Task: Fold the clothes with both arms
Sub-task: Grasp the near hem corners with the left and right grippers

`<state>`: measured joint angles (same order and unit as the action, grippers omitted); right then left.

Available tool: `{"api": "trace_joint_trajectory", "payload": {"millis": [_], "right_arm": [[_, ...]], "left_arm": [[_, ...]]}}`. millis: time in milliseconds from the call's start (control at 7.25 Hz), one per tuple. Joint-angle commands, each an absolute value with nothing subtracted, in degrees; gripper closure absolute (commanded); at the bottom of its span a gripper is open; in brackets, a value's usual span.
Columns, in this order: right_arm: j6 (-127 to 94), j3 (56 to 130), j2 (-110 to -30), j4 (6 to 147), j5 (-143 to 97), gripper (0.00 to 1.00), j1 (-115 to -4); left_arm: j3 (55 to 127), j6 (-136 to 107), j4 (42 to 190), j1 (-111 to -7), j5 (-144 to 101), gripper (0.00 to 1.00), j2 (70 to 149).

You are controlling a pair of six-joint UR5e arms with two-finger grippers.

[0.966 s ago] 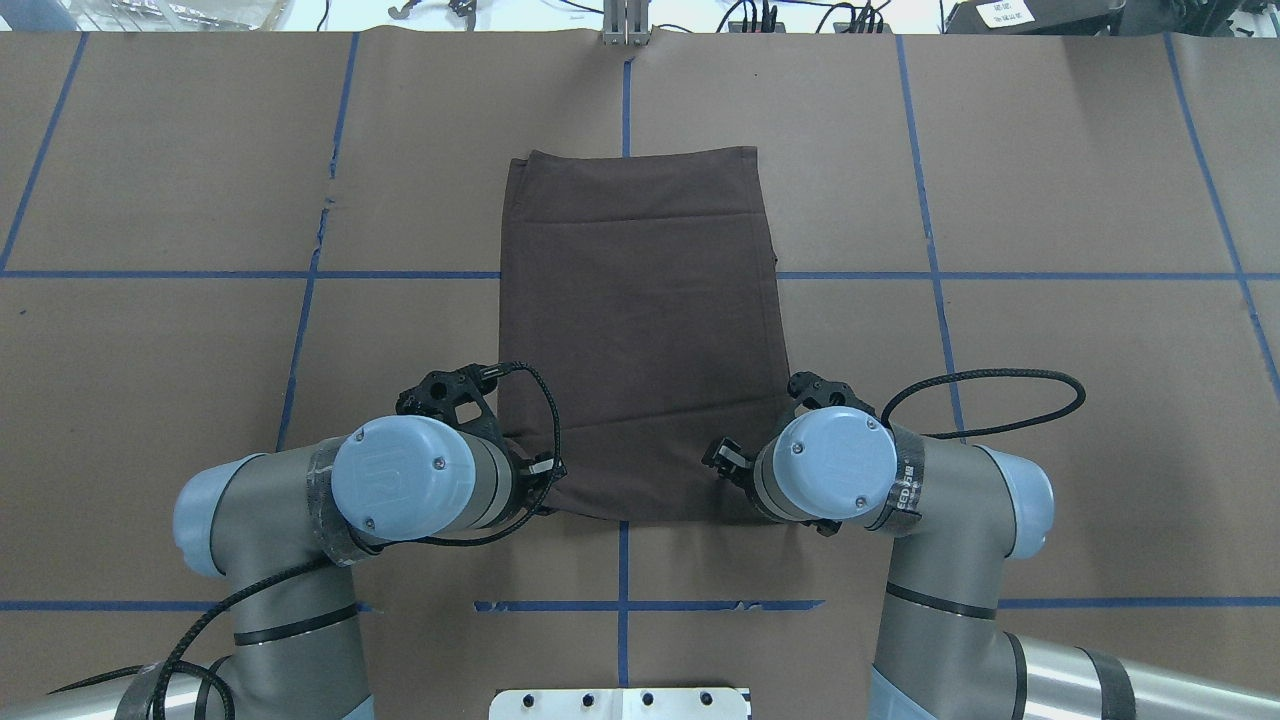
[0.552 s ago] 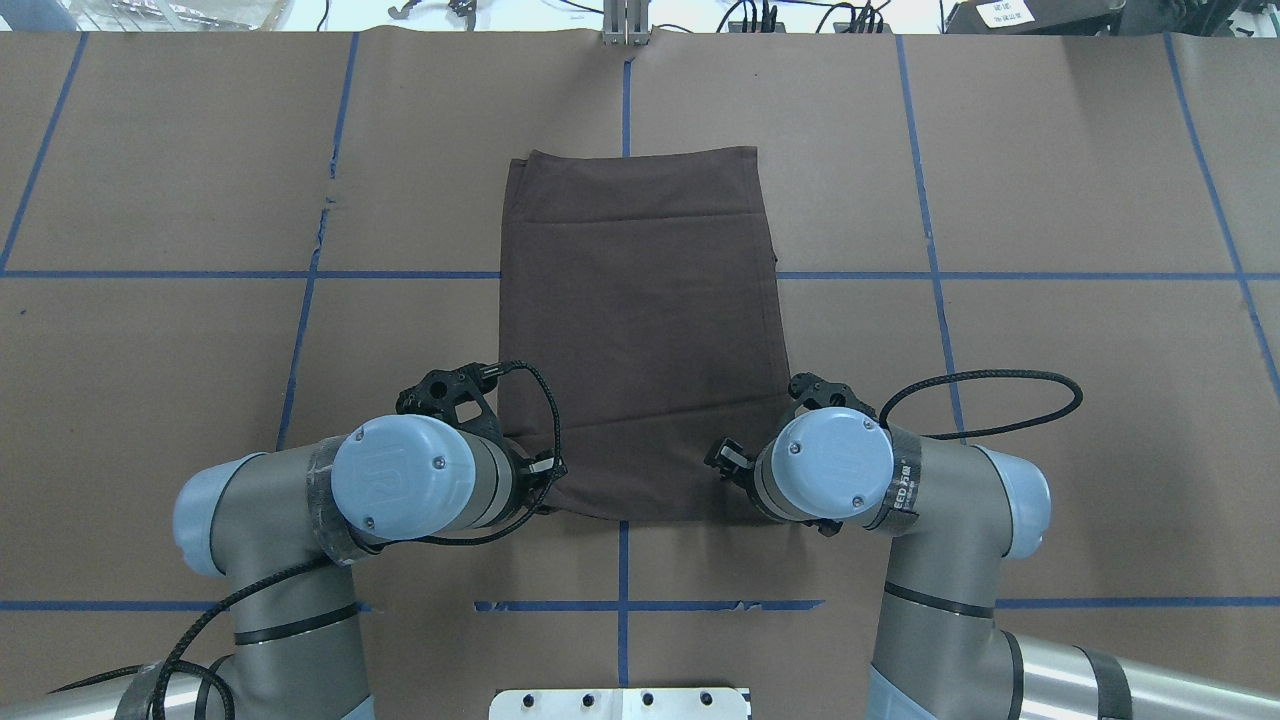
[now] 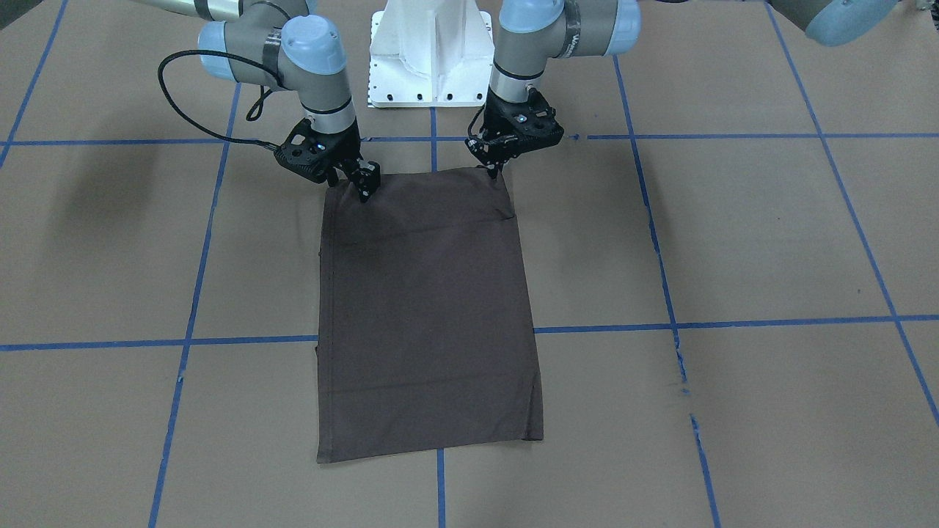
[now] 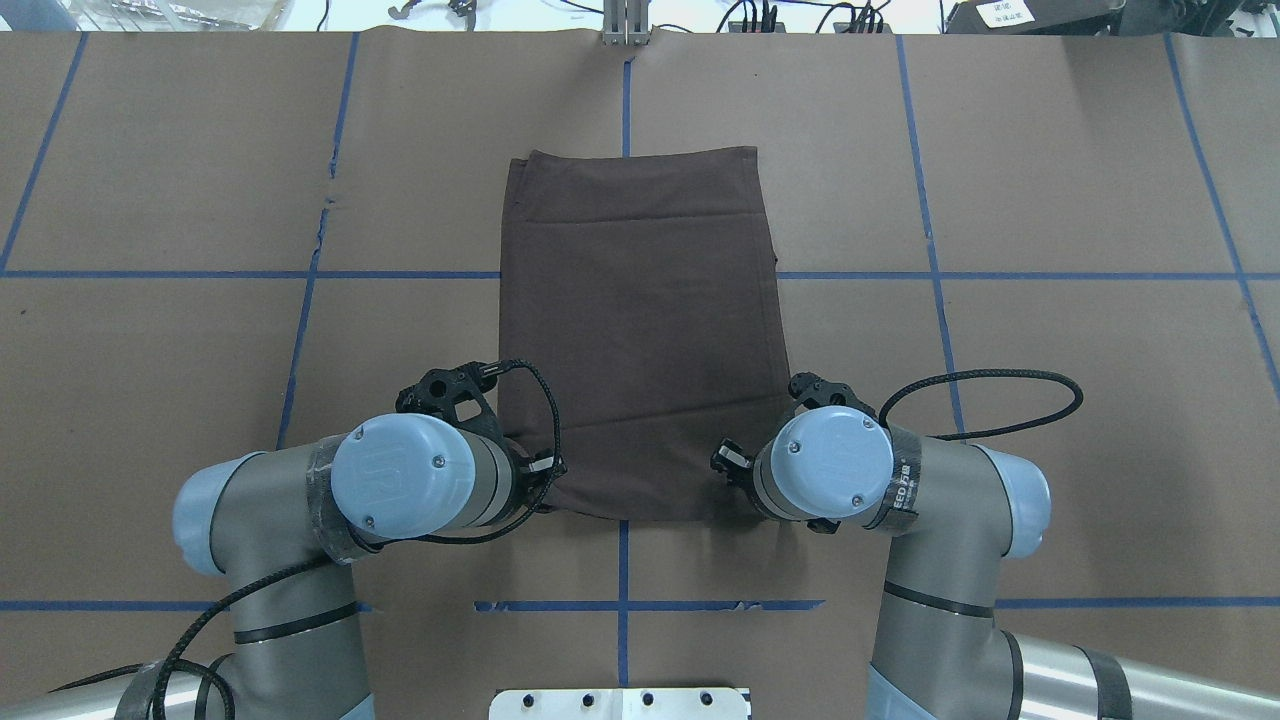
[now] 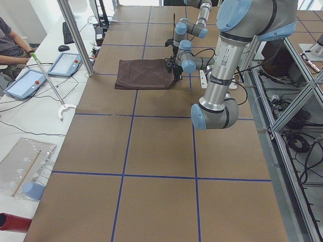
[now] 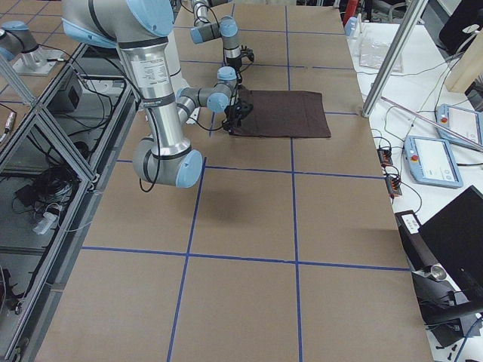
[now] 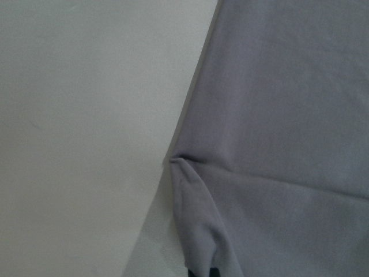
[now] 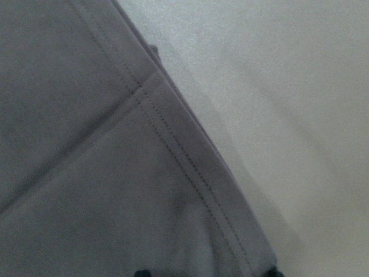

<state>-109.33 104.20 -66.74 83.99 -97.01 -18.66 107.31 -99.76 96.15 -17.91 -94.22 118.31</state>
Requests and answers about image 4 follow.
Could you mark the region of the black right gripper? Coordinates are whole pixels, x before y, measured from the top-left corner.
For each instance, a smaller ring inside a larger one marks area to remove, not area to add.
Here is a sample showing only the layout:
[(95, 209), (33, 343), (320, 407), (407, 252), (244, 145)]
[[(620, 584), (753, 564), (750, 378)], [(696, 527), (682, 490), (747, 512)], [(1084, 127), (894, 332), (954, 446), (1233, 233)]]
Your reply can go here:
[(751, 501), (758, 500), (754, 468), (754, 457), (731, 438), (722, 438), (710, 456), (710, 469)]

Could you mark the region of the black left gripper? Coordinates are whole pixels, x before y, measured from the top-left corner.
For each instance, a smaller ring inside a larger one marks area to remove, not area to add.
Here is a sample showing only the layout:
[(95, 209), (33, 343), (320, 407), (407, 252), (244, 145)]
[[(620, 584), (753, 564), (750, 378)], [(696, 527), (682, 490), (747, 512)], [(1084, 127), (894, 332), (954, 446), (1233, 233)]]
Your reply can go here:
[(513, 437), (504, 438), (504, 451), (515, 470), (509, 507), (512, 512), (554, 512), (550, 489), (567, 473), (554, 439), (538, 451)]

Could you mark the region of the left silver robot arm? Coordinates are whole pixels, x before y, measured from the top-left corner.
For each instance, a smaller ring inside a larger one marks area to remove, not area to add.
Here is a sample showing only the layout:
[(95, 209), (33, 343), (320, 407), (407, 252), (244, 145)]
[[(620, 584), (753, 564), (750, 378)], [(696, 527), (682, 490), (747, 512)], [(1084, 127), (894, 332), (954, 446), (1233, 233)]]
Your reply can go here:
[(196, 471), (172, 525), (230, 593), (161, 657), (97, 673), (5, 719), (371, 719), (352, 565), (388, 544), (477, 544), (527, 520), (563, 471), (502, 433), (387, 414)]

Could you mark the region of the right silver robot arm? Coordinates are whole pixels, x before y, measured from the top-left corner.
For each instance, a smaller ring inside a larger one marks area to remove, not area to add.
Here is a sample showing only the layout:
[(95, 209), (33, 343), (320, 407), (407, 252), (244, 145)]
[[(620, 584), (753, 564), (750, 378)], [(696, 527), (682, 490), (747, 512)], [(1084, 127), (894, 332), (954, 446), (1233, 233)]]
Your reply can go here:
[(1051, 493), (1033, 462), (847, 406), (710, 456), (765, 518), (891, 538), (867, 719), (1275, 719), (1277, 697), (1001, 629), (1001, 564), (1034, 553)]

